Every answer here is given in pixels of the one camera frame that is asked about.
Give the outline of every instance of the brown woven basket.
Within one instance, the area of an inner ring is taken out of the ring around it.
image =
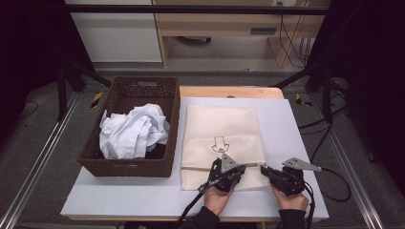
[[[166,145],[157,144],[145,158],[105,159],[99,148],[99,124],[107,116],[128,114],[135,106],[160,105],[170,130]],[[117,76],[93,126],[89,139],[77,159],[95,177],[170,177],[179,126],[180,90],[177,77]]]

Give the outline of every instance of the white cloth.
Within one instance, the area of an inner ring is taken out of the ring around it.
[[[255,108],[188,105],[181,157],[181,187],[196,190],[208,179],[212,162],[227,153],[247,166],[235,190],[268,186],[257,164],[265,164]]]
[[[156,143],[166,144],[169,123],[157,104],[135,107],[129,114],[111,114],[100,122],[99,146],[105,158],[145,157]]]

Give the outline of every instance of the table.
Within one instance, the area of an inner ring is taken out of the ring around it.
[[[229,95],[237,98],[217,97]],[[292,110],[279,89],[181,87],[179,132],[172,176],[93,177],[82,168],[61,215],[75,220],[177,220],[198,194],[197,191],[183,191],[180,178],[185,108],[191,103],[256,107],[267,165],[281,170],[281,162],[293,156],[309,161]],[[327,219],[328,211],[314,173],[305,171],[304,176],[314,191],[316,208],[313,221]],[[188,216],[197,214],[202,205],[203,200],[200,199]],[[235,192],[220,218],[221,221],[280,220],[277,199],[271,194],[270,187]]]

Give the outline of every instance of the hand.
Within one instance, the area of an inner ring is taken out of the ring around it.
[[[218,216],[225,208],[232,193],[233,189],[230,192],[225,193],[212,186],[203,194],[203,204],[206,208]]]
[[[281,210],[284,209],[296,209],[302,211],[307,210],[309,201],[302,193],[297,195],[284,196],[282,193],[280,193],[280,190],[278,190],[273,185],[271,185],[271,189],[273,190],[274,196],[276,196],[279,200]]]

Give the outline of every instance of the crumpled white fabric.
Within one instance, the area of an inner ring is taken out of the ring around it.
[[[105,158],[145,157],[156,143],[167,142],[170,125],[157,104],[135,107],[129,114],[106,114],[99,125],[99,146]]]

